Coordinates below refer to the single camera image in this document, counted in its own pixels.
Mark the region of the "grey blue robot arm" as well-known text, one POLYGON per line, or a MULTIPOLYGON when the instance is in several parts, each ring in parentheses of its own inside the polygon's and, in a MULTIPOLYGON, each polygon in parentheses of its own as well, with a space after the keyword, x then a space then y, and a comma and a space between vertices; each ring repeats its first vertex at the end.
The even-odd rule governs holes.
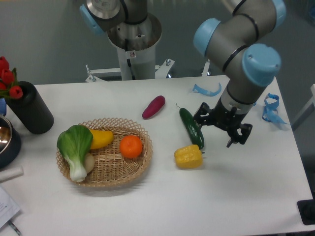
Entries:
MULTIPOLYGON (((201 104, 193 124, 216 126, 228 133, 230 144, 244 144, 252 125, 243 119, 281 67, 278 52, 258 41, 283 23, 286 7, 281 0, 226 0, 224 5, 232 18, 225 23, 206 20, 193 44, 229 82, 214 108, 201 104)), ((87 0, 80 13, 93 32, 107 33, 116 47, 123 80, 156 77, 155 47, 162 30, 147 1, 87 0)))

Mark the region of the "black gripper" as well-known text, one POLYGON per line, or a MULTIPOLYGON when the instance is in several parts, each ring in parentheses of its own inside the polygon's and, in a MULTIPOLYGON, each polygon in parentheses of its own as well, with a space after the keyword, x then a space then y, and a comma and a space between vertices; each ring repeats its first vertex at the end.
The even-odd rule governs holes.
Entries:
POLYGON ((203 102, 193 115, 193 120, 198 128, 205 125, 214 125, 226 131, 230 137, 226 145, 229 148, 232 144, 240 143, 244 145, 247 141, 252 131, 252 125, 248 123, 241 124, 246 115, 238 114, 236 107, 232 107, 229 111, 219 99, 214 109, 203 102))

